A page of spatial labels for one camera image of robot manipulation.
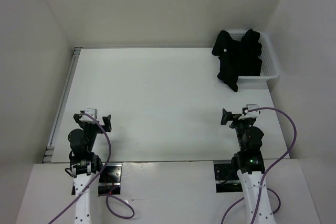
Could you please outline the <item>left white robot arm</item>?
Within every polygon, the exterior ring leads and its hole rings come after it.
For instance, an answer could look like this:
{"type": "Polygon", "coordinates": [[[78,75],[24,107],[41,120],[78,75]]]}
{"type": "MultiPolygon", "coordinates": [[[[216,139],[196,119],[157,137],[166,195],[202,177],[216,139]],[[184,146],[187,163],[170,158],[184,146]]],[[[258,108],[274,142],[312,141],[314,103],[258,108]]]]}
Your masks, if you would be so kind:
{"type": "Polygon", "coordinates": [[[98,134],[103,130],[111,131],[111,116],[104,116],[104,124],[98,126],[97,109],[85,109],[74,115],[78,129],[68,134],[71,152],[70,171],[73,177],[73,192],[75,193],[75,223],[100,223],[98,210],[98,181],[105,175],[102,161],[92,149],[98,134]]]}

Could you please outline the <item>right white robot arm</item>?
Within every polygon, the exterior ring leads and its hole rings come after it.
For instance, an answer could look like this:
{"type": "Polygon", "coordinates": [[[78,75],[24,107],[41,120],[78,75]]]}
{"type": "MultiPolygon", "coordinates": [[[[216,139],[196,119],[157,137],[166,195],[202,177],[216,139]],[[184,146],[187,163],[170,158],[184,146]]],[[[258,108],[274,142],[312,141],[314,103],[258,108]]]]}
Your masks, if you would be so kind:
{"type": "Polygon", "coordinates": [[[222,110],[221,125],[230,122],[230,128],[237,135],[240,151],[234,154],[230,172],[239,178],[244,193],[247,212],[247,223],[276,223],[271,209],[265,174],[264,160],[261,154],[264,133],[254,126],[260,115],[259,106],[248,104],[242,113],[233,114],[222,110]]]}

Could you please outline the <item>black shorts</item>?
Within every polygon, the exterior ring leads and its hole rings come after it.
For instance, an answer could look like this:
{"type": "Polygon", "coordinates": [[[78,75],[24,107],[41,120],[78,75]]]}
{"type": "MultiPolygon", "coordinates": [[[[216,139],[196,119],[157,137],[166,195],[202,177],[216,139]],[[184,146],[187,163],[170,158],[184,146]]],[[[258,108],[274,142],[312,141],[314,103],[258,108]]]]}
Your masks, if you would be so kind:
{"type": "Polygon", "coordinates": [[[212,55],[220,61],[217,78],[234,92],[238,91],[238,77],[259,76],[261,73],[262,44],[260,33],[249,29],[240,41],[232,39],[230,34],[222,30],[215,41],[212,55]]]}

